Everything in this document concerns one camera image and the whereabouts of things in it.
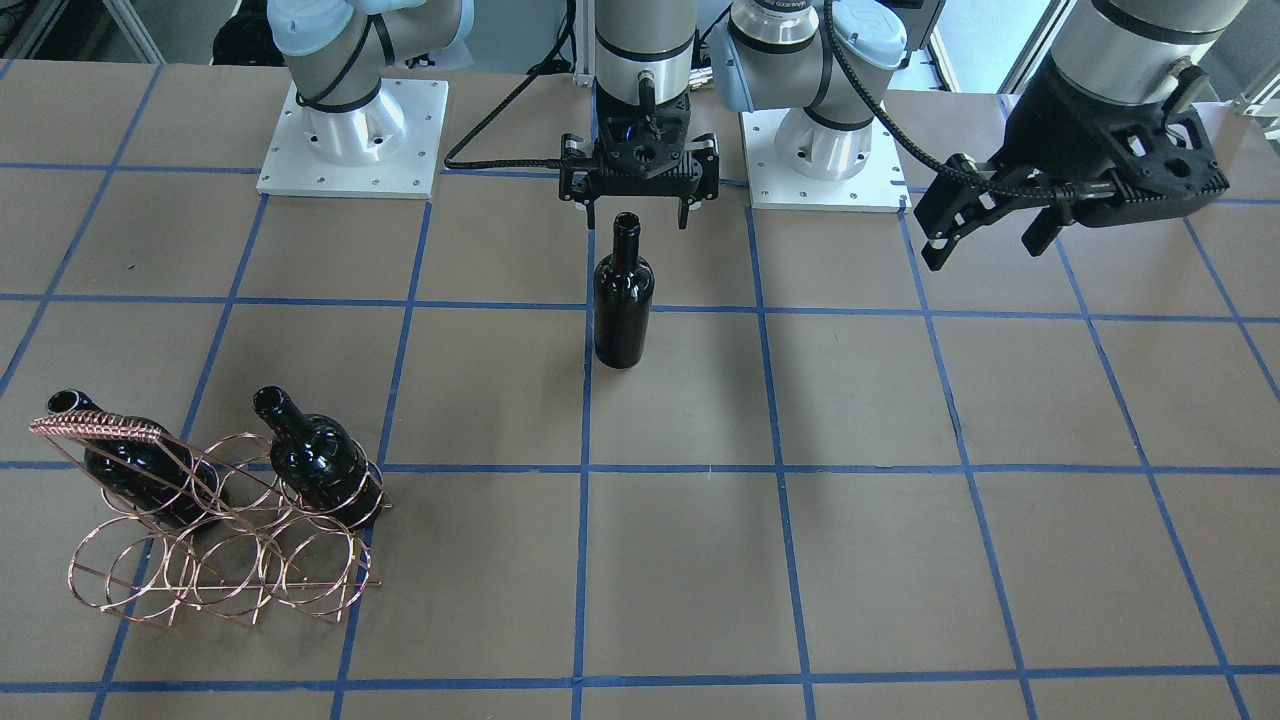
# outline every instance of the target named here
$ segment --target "metal base plate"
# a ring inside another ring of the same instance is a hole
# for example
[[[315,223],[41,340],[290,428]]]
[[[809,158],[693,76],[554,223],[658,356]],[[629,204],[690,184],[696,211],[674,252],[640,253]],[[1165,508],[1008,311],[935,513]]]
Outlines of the metal base plate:
[[[827,182],[801,176],[778,158],[773,136],[786,114],[785,109],[742,113],[753,208],[897,213],[911,206],[897,145],[879,120],[872,120],[872,149],[861,172],[847,181]]]
[[[335,165],[311,149],[307,114],[294,97],[291,83],[284,109],[271,136],[271,147],[257,177],[262,195],[302,197],[404,197],[430,200],[435,184],[435,160],[440,152],[444,106],[449,83],[436,79],[385,79],[404,110],[413,133],[399,151],[369,165]]]

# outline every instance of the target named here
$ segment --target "blue tape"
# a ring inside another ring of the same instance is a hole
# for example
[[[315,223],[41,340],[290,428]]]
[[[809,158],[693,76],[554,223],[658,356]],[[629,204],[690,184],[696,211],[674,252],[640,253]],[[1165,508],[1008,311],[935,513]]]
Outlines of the blue tape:
[[[818,711],[813,696],[812,667],[809,664],[809,633],[804,621],[804,602],[800,596],[800,574],[796,570],[795,537],[791,533],[791,501],[787,496],[786,464],[782,455],[782,428],[778,423],[778,398],[773,384],[773,356],[769,352],[769,327],[764,304],[764,281],[760,273],[760,252],[756,246],[755,215],[750,205],[746,213],[746,237],[751,250],[751,279],[755,286],[756,325],[760,333],[760,355],[764,364],[764,395],[769,406],[769,434],[773,442],[773,468],[778,480],[778,514],[782,521],[782,547],[787,561],[787,584],[791,592],[791,615],[795,623],[796,651],[800,656],[800,678],[804,685],[805,717],[817,720]]]
[[[232,278],[230,290],[227,291],[227,297],[223,299],[223,314],[218,318],[218,329],[214,331],[214,340],[209,345],[209,352],[205,355],[205,365],[201,368],[200,379],[196,382],[196,393],[187,407],[187,419],[182,423],[182,439],[191,438],[191,430],[196,424],[196,413],[200,411],[200,404],[205,398],[205,388],[209,386],[209,378],[214,373],[214,361],[218,360],[218,350],[223,345],[227,325],[230,323],[232,310],[236,307],[236,295],[239,292],[241,283],[244,282],[244,272],[248,269],[250,256],[252,256],[253,246],[257,243],[257,234],[262,229],[262,218],[266,215],[269,199],[269,195],[259,197],[257,210],[253,213],[253,224],[250,227],[248,238],[244,241],[244,250],[241,251],[239,263],[236,265],[236,275]]]
[[[1116,404],[1120,406],[1120,413],[1124,415],[1125,427],[1129,429],[1129,436],[1133,439],[1134,450],[1138,451],[1138,459],[1142,461],[1143,468],[1148,469],[1147,483],[1151,487],[1151,495],[1156,501],[1156,506],[1160,510],[1160,518],[1165,524],[1165,532],[1169,534],[1169,539],[1174,546],[1174,555],[1178,557],[1178,565],[1183,570],[1183,577],[1187,580],[1187,587],[1192,592],[1192,598],[1196,601],[1196,607],[1199,611],[1201,620],[1204,623],[1204,630],[1208,633],[1210,644],[1213,646],[1213,655],[1219,661],[1219,671],[1226,678],[1226,684],[1231,689],[1231,697],[1235,701],[1235,707],[1240,714],[1242,720],[1251,720],[1249,711],[1244,706],[1244,696],[1240,693],[1239,683],[1235,682],[1235,675],[1231,671],[1231,666],[1226,659],[1226,651],[1222,647],[1222,639],[1217,634],[1217,628],[1213,625],[1213,619],[1210,615],[1208,605],[1204,602],[1204,596],[1201,593],[1199,585],[1196,582],[1196,574],[1192,571],[1190,562],[1187,559],[1187,552],[1183,548],[1181,539],[1178,537],[1178,529],[1174,527],[1174,518],[1165,505],[1164,493],[1160,489],[1160,483],[1156,479],[1156,473],[1149,471],[1151,460],[1147,456],[1147,451],[1142,445],[1142,438],[1138,434],[1138,425],[1133,420],[1133,414],[1129,411],[1129,404],[1124,398],[1124,392],[1120,389],[1120,382],[1116,378],[1115,369],[1111,366],[1111,359],[1107,357],[1106,348],[1102,346],[1102,336],[1098,333],[1098,328],[1093,322],[1093,316],[1089,314],[1088,302],[1084,300],[1084,292],[1080,290],[1080,283],[1076,281],[1075,270],[1071,268],[1071,260],[1066,255],[1066,249],[1061,242],[1057,243],[1057,255],[1062,260],[1062,268],[1066,270],[1066,278],[1071,284],[1071,291],[1075,293],[1075,300],[1080,305],[1080,311],[1084,314],[1084,322],[1089,328],[1089,334],[1093,338],[1093,345],[1098,351],[1098,360],[1102,363],[1102,369],[1106,372],[1107,383],[1111,384],[1111,392],[1115,395]]]
[[[1005,591],[1005,579],[1000,571],[1000,559],[996,556],[996,543],[991,536],[991,527],[987,523],[987,510],[982,502],[982,492],[978,488],[978,479],[974,475],[969,460],[969,447],[964,439],[964,425],[960,423],[960,411],[956,406],[955,395],[951,391],[951,378],[947,374],[946,361],[942,357],[942,345],[938,342],[938,332],[933,324],[933,314],[929,310],[929,299],[924,292],[924,278],[920,277],[920,266],[915,260],[915,250],[911,247],[911,232],[906,227],[906,215],[899,213],[899,227],[902,232],[902,243],[906,247],[908,263],[911,265],[911,278],[915,282],[915,292],[920,299],[920,310],[924,311],[924,325],[929,334],[929,345],[933,348],[933,361],[938,368],[938,378],[942,382],[942,393],[947,401],[947,413],[951,415],[951,428],[956,437],[956,450],[960,454],[960,462],[964,465],[965,480],[969,486],[969,497],[973,501],[974,514],[978,518],[978,529],[982,532],[982,544],[987,552],[987,564],[991,568],[991,577],[996,585],[996,598],[1000,601],[1000,614],[1005,621],[1005,633],[1009,635],[1009,648],[1014,656],[1014,667],[1018,670],[1018,684],[1023,691],[1023,701],[1027,705],[1027,717],[1038,720],[1036,700],[1032,696],[1030,682],[1027,678],[1027,662],[1023,660],[1021,643],[1018,641],[1018,628],[1014,625],[1014,611],[1009,605],[1009,593]]]
[[[1210,277],[1213,278],[1213,284],[1217,286],[1219,292],[1222,293],[1222,300],[1226,301],[1226,309],[1231,313],[1231,319],[1240,328],[1240,333],[1244,334],[1244,342],[1249,345],[1249,352],[1253,354],[1253,359],[1258,363],[1258,369],[1262,370],[1262,377],[1266,378],[1267,384],[1271,386],[1271,395],[1280,400],[1280,386],[1276,386],[1276,378],[1271,374],[1271,368],[1267,366],[1267,361],[1262,357],[1262,352],[1258,350],[1258,343],[1253,341],[1253,333],[1249,332],[1248,325],[1240,319],[1240,311],[1236,309],[1235,301],[1231,300],[1231,293],[1226,291],[1226,283],[1222,282],[1222,275],[1219,274],[1217,268],[1213,266],[1213,260],[1210,259],[1208,251],[1204,249],[1204,243],[1201,242],[1199,233],[1196,232],[1196,227],[1192,224],[1190,218],[1183,218],[1183,224],[1187,225],[1187,232],[1192,236],[1192,242],[1196,243],[1196,250],[1199,252],[1201,259],[1204,261],[1204,266],[1208,268]]]

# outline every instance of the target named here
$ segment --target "metal frame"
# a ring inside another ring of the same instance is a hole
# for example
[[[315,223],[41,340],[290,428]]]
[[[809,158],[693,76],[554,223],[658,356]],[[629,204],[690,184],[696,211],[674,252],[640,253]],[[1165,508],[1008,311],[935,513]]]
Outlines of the metal frame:
[[[1044,9],[1044,14],[1036,23],[1036,29],[1032,31],[1027,45],[1023,45],[1018,59],[1014,60],[1014,67],[1005,76],[1005,82],[1000,83],[997,94],[1016,95],[1027,88],[1027,83],[1030,82],[1032,76],[1048,55],[1053,45],[1053,38],[1057,37],[1057,31],[1062,28],[1066,18],[1075,9],[1075,3],[1076,0],[1050,0],[1048,8]]]
[[[138,17],[133,3],[129,0],[102,0],[102,5],[111,14],[111,18],[115,19],[115,24],[119,26],[120,32],[124,33],[124,38],[133,47],[133,51],[138,54],[138,58],[152,65],[164,64],[164,55],[160,54],[160,46],[156,45],[155,38],[151,37],[146,26],[142,24],[142,18]]]

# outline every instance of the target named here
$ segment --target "cable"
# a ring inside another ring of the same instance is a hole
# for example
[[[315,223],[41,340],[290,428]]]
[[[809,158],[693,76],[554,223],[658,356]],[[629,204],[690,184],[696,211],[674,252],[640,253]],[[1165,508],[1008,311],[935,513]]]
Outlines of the cable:
[[[561,31],[559,37],[556,38],[556,46],[552,47],[550,51],[547,53],[547,56],[543,58],[540,63],[534,65],[534,68],[540,70],[541,68],[545,68],[552,60],[554,60],[557,55],[559,55],[561,50],[564,49],[564,42],[568,41],[568,36],[571,35],[571,31],[573,28],[573,20],[576,19],[577,19],[576,8],[572,3],[570,3],[568,9],[566,12],[564,29]],[[502,111],[506,110],[507,106],[516,100],[516,97],[520,97],[520,94],[524,92],[525,88],[527,88],[530,85],[532,85],[532,82],[538,79],[538,77],[539,76],[536,73],[529,74],[529,77],[526,77],[520,85],[516,86],[516,90],[511,91],[511,95],[507,95],[507,97],[503,99],[503,101],[499,102],[498,106],[494,108],[488,115],[485,115],[484,119],[481,119],[476,124],[476,127],[471,128],[471,132],[468,132],[461,141],[458,141],[458,143],[453,146],[453,150],[449,150],[449,154],[444,156],[444,167],[451,170],[494,170],[499,168],[547,168],[550,170],[561,169],[562,163],[559,158],[549,158],[544,160],[532,160],[532,159],[476,160],[471,163],[460,163],[454,160],[454,158],[457,158],[458,154],[462,152],[462,150],[465,150],[466,146],[470,145],[471,141],[476,138],[476,136],[484,132],[484,129],[489,127],[489,124],[493,123],[498,118],[498,115],[500,115]]]
[[[733,9],[733,4],[732,3],[730,3],[728,5],[726,5],[724,10],[722,10],[721,14],[717,15],[714,20],[712,20],[712,24],[707,26],[707,29],[703,31],[703,33],[699,35],[696,40],[694,40],[694,53],[696,53],[698,49],[703,46],[703,42],[707,42],[707,38],[710,37],[712,31],[716,29],[716,26],[718,26],[721,23],[721,20],[723,20],[726,17],[728,17],[728,12],[732,10],[732,9]]]
[[[966,184],[974,190],[991,192],[992,195],[1002,195],[1006,197],[1023,197],[1030,200],[1051,200],[1051,201],[1070,200],[1071,197],[1075,196],[1075,191],[1066,186],[1023,187],[1023,186],[1012,186],[1012,184],[992,182],[980,176],[957,170],[950,165],[943,164],[937,158],[929,155],[923,147],[916,145],[915,141],[908,137],[906,132],[904,132],[902,128],[900,128],[897,123],[893,122],[893,118],[888,117],[888,113],[886,113],[879,106],[879,104],[876,102],[876,99],[872,97],[872,94],[867,91],[867,87],[858,78],[858,73],[854,70],[852,65],[849,64],[849,58],[845,56],[845,49],[840,44],[840,38],[836,36],[836,19],[832,12],[833,5],[835,0],[823,0],[822,27],[827,35],[827,41],[831,45],[831,51],[836,56],[836,61],[840,64],[840,69],[845,73],[845,77],[849,78],[849,82],[850,85],[854,86],[854,91],[858,92],[858,96],[863,100],[864,104],[867,104],[867,108],[870,109],[870,111],[876,115],[876,119],[878,119],[881,123],[884,124],[884,127],[893,136],[893,138],[897,140],[899,143],[901,143],[902,147],[913,158],[923,163],[934,173],[946,177],[947,179],[959,182],[961,184]]]

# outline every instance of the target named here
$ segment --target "wine bottle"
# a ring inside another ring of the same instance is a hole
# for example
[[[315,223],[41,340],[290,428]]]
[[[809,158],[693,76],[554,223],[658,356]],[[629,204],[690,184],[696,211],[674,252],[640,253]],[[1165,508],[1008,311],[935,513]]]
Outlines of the wine bottle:
[[[640,218],[622,213],[613,220],[613,254],[600,260],[595,291],[595,356],[611,368],[640,361],[653,305],[653,268],[640,256]]]
[[[307,510],[351,529],[378,516],[381,489],[364,482],[369,460],[337,420],[303,415],[289,393],[275,386],[253,393],[253,411],[275,433],[271,469],[298,493]]]
[[[70,410],[102,411],[87,395],[70,388],[54,393],[45,404],[45,410],[50,415]],[[146,418],[129,418],[129,420],[169,434],[155,420]],[[133,503],[140,511],[151,514],[164,524],[179,530],[205,518],[204,507],[196,502],[191,492],[198,492],[206,503],[211,502],[214,497],[211,488],[218,487],[218,478],[209,465],[201,464],[198,468],[193,468],[191,451],[186,447],[168,445],[169,451],[180,459],[183,465],[196,470],[198,482],[189,486],[187,471],[183,470],[182,465],[155,443],[91,439],[86,441],[86,445],[90,446],[84,450],[84,468],[88,473],[108,489]]]

